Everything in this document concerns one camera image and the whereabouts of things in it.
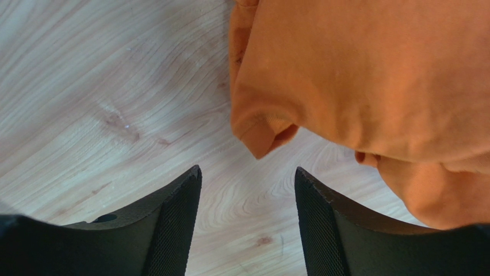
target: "stitched seam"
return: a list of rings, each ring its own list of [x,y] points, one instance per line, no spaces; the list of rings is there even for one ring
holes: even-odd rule
[[[257,2],[257,5],[250,5],[250,6],[247,6],[247,5],[244,5],[244,4],[240,4],[239,2],[235,2],[237,6],[240,6],[240,7],[257,7],[259,5],[259,3]]]
[[[241,134],[238,135],[238,139],[241,140],[243,138],[243,136],[245,136],[245,134],[247,134],[247,132],[249,132],[252,128],[257,126],[260,122],[267,121],[268,118],[279,119],[279,120],[286,121],[286,122],[288,121],[288,120],[284,119],[283,117],[280,117],[277,115],[258,116],[256,118],[254,118],[251,122],[249,122],[250,125],[245,129],[245,131],[240,132]]]

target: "orange fabric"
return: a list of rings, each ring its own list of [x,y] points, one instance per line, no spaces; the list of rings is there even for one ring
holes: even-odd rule
[[[357,151],[422,222],[490,222],[490,1],[236,0],[231,124]]]

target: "orange t-shirt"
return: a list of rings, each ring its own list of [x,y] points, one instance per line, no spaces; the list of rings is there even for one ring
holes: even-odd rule
[[[357,151],[422,222],[490,222],[489,0],[236,0],[231,124]]]

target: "light wood surface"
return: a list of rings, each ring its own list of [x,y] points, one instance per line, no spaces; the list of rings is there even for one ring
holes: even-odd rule
[[[306,275],[293,176],[417,223],[376,170],[301,130],[255,160],[231,134],[231,0],[0,1],[0,212],[92,221],[199,164],[187,275]]]

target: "wooden floor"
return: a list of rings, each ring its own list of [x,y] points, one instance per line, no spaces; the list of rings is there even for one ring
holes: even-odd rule
[[[0,1],[0,212],[92,221],[199,164],[187,275],[306,275],[293,176],[416,223],[353,152],[301,130],[257,161],[231,134],[232,0]]]

